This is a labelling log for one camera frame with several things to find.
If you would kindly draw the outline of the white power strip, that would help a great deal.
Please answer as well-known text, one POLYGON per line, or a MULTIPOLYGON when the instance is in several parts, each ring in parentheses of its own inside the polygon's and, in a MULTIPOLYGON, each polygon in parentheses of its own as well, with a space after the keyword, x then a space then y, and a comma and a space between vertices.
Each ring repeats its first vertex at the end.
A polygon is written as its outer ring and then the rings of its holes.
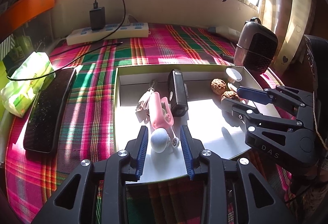
POLYGON ((91 27, 74 30, 66 37, 66 42, 68 45, 75 45, 100 39, 147 38, 149 36, 148 23, 131 23, 119 29, 118 26, 119 24, 108 24, 101 30, 92 30, 91 27))

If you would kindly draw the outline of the black smartphone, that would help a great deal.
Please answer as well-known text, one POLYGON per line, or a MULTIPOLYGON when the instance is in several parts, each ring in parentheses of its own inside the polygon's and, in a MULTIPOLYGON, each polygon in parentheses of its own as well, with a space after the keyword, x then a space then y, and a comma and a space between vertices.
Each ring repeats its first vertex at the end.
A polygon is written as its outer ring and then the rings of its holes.
POLYGON ((75 77, 76 69, 69 67, 45 79, 28 118, 23 139, 26 151, 45 155, 57 152, 63 114, 75 77))

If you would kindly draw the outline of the black rectangular power bank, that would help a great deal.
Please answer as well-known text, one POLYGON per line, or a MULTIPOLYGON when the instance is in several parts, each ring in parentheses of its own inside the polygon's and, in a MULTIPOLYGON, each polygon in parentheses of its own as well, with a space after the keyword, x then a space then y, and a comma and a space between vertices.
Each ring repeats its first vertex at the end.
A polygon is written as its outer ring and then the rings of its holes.
POLYGON ((187 95, 180 70, 172 70, 168 76, 169 105, 173 117, 183 117, 188 111, 187 95))

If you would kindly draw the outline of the orange storage box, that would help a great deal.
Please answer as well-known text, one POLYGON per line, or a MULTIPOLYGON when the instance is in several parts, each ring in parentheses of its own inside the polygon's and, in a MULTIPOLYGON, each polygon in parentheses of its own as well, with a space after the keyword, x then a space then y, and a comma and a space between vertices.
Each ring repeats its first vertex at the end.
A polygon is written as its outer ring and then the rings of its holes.
POLYGON ((26 22, 55 6, 55 0, 18 0, 1 14, 1 42, 26 22))

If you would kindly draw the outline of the black charger adapter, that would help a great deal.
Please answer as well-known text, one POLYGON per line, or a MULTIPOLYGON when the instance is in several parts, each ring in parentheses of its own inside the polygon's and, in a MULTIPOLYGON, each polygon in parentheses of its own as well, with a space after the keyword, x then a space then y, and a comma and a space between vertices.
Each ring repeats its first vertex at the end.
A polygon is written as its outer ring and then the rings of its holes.
POLYGON ((105 8, 95 8, 90 10, 91 30, 101 30, 106 25, 105 8))

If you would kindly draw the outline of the green tissue pack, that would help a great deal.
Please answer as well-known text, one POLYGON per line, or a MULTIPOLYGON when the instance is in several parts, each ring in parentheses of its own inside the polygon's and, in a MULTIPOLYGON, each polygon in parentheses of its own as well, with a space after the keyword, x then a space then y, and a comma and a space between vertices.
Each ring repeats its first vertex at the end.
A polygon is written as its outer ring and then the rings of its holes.
POLYGON ((4 108, 17 117, 23 117, 40 91, 45 79, 53 78, 53 66, 45 52, 32 52, 15 69, 11 79, 1 89, 4 108))

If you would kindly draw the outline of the white round earbud device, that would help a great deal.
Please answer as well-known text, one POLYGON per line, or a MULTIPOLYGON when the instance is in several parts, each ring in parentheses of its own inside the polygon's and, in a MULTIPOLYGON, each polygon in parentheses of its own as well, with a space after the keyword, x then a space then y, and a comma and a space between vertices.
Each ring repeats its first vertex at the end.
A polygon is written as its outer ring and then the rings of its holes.
POLYGON ((177 148, 179 144, 179 138, 176 136, 171 138, 164 128, 157 128, 151 134, 151 147, 156 153, 162 153, 168 145, 177 148))

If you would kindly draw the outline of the white green open box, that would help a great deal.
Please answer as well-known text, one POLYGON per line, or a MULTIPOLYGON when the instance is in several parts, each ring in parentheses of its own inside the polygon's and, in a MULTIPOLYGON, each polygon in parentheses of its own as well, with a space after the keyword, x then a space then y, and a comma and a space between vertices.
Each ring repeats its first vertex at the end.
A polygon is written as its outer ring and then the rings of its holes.
POLYGON ((220 98, 211 91, 214 78, 228 80, 226 68, 220 65, 142 65, 120 66, 116 69, 114 96, 115 151, 126 147, 135 139, 140 127, 148 127, 149 140, 143 174, 138 183, 154 183, 187 175, 181 145, 174 149, 167 146, 163 153, 152 150, 150 138, 153 131, 144 110, 137 112, 141 96, 157 81, 155 91, 161 97, 169 97, 168 76, 178 69, 183 74, 188 92, 188 111, 183 117, 175 117, 173 130, 180 137, 181 125, 187 125, 193 138, 202 141, 206 149, 220 157, 232 159, 246 152, 245 128, 237 117, 222 113, 220 98))

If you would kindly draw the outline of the black patterned box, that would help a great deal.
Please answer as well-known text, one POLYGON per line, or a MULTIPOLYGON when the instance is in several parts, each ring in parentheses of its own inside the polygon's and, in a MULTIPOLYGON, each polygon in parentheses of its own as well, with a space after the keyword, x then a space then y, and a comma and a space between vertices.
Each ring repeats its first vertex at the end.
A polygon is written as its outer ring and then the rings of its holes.
POLYGON ((327 111, 327 39, 304 35, 308 60, 314 77, 314 91, 320 109, 327 111))

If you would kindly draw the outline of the small desktop fan heater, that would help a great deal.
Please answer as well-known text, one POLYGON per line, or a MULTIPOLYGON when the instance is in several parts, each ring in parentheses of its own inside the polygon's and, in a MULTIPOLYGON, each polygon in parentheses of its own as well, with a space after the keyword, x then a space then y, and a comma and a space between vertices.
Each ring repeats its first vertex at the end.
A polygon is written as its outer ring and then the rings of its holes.
POLYGON ((246 21, 233 57, 236 66, 263 74, 271 64, 278 46, 275 33, 262 25, 258 17, 246 21))

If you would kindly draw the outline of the white green round stand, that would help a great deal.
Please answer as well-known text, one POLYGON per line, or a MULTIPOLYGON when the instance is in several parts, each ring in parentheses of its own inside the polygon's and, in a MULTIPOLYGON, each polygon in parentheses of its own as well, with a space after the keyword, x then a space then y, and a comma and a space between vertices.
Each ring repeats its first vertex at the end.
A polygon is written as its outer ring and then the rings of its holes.
POLYGON ((228 81, 232 84, 235 82, 242 81, 242 75, 236 69, 234 69, 232 67, 226 68, 225 73, 227 74, 228 81))

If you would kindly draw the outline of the pink cable clip back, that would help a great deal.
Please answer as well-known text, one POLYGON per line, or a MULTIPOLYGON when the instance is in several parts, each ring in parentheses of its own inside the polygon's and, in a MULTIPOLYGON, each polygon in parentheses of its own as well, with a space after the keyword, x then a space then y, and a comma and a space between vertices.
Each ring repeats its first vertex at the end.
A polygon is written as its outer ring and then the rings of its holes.
POLYGON ((149 98, 148 109, 150 123, 154 129, 168 129, 173 126, 174 118, 167 97, 160 97, 158 92, 153 92, 149 98))

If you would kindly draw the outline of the brown walnut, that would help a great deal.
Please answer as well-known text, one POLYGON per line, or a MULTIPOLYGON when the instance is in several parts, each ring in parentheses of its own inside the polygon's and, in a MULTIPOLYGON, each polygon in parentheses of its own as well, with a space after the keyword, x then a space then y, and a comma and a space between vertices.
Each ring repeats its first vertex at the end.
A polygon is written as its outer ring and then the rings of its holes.
POLYGON ((231 100, 240 102, 240 98, 239 98, 238 94, 234 91, 225 91, 221 95, 221 101, 223 101, 224 99, 231 99, 231 100))
POLYGON ((211 82, 211 90, 221 96, 226 91, 226 83, 220 78, 215 78, 211 82))

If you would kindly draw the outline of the heart pattern curtain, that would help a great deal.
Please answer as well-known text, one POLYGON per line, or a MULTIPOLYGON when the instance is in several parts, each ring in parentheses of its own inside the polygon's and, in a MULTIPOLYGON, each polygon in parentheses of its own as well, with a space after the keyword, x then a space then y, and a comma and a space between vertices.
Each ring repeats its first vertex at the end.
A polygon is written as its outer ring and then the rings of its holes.
POLYGON ((312 26, 315 5, 315 0, 262 0, 262 24, 278 38, 271 63, 277 74, 283 74, 300 51, 302 37, 312 26))

